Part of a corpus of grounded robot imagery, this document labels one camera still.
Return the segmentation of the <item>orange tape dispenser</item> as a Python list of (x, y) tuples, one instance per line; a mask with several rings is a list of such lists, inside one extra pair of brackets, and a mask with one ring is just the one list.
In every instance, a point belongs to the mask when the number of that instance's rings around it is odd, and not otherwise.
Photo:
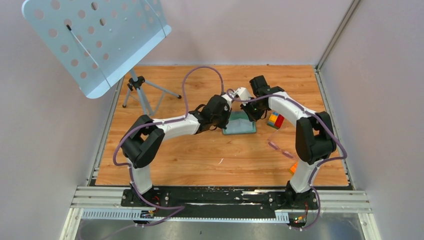
[(289, 168), (289, 172), (290, 172), (290, 174), (291, 174), (291, 175), (294, 175), (294, 174), (295, 174), (296, 169), (297, 169), (297, 166), (298, 166), (298, 163), (296, 162), (294, 165), (292, 165), (292, 166)]

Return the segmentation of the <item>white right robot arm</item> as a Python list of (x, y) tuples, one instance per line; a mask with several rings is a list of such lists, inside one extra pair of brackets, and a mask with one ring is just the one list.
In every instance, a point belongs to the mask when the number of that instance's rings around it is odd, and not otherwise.
[(265, 77), (256, 76), (249, 82), (252, 93), (240, 87), (235, 96), (250, 120), (257, 121), (266, 111), (274, 111), (295, 127), (295, 151), (299, 158), (297, 168), (287, 183), (290, 190), (285, 195), (286, 204), (298, 209), (306, 201), (305, 194), (311, 190), (319, 163), (328, 159), (336, 150), (330, 115), (316, 112), (294, 100), (281, 87), (271, 87)]

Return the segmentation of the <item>colourful toy brick block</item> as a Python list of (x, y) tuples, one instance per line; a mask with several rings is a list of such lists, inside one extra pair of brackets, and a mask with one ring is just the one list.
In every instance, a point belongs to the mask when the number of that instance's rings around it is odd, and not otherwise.
[(284, 120), (285, 118), (281, 114), (272, 112), (267, 120), (267, 125), (279, 130), (282, 127)]

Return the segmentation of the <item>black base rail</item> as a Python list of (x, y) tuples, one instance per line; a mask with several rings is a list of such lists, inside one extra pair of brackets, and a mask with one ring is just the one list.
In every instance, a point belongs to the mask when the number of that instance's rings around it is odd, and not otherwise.
[(141, 200), (135, 190), (125, 189), (122, 207), (158, 205), (157, 217), (176, 211), (179, 218), (270, 219), (277, 210), (294, 210), (305, 214), (318, 209), (318, 200), (310, 192), (302, 201), (286, 199), (284, 186), (155, 186), (143, 194)]

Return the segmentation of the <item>blue music stand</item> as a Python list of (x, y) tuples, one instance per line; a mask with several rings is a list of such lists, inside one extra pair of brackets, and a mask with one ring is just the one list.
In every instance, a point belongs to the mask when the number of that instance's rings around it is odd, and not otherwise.
[(158, 0), (26, 0), (21, 11), (89, 99), (135, 76), (172, 30)]

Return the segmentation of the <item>grey glasses case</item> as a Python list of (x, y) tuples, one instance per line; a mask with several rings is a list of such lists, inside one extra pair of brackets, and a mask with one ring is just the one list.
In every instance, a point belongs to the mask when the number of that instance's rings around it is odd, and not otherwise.
[(223, 135), (243, 135), (257, 132), (256, 123), (250, 121), (244, 111), (233, 111), (230, 114), (226, 129), (222, 130)]

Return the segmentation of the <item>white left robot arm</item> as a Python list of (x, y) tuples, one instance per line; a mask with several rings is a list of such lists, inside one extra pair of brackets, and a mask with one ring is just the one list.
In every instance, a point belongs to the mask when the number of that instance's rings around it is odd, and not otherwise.
[(150, 164), (162, 142), (185, 135), (197, 135), (214, 128), (225, 129), (233, 101), (226, 95), (214, 95), (187, 115), (165, 119), (140, 116), (119, 143), (129, 166), (130, 185), (134, 200), (140, 206), (153, 201)]

